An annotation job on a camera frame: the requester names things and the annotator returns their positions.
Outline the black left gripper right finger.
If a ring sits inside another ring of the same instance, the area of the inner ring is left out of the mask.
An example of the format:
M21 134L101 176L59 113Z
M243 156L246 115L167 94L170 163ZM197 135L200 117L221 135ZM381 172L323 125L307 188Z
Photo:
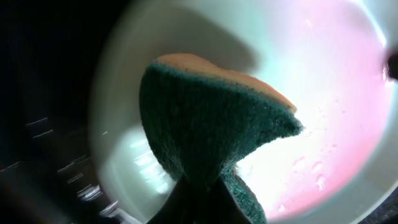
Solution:
M251 224L222 179L198 198L198 222L204 224Z

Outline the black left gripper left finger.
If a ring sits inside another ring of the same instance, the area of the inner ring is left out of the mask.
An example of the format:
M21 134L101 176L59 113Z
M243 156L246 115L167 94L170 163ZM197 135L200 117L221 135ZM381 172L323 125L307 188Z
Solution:
M147 224L194 224L198 218L197 202L192 184L183 175L162 208Z

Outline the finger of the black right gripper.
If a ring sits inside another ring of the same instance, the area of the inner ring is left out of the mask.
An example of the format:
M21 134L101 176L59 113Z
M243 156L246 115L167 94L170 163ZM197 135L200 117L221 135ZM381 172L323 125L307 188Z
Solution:
M398 53L391 52L386 60L387 75L389 78L398 80Z

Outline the mint plate long red stain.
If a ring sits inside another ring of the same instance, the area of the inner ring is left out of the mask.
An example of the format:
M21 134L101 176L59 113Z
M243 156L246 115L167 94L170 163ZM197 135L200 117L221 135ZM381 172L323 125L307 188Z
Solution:
M187 52L273 86L304 125L238 163L270 223L359 223L397 187L397 1L136 1L97 66L91 154L103 191L142 223L174 186L149 149L138 92Z

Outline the green yellow sponge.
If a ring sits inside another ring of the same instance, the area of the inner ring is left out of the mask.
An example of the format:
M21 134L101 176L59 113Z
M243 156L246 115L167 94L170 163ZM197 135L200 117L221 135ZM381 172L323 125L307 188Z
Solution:
M252 223L267 221L235 166L259 147L302 132L286 97L199 56L167 54L145 69L139 109L150 149L176 183L184 175L198 201L222 179Z

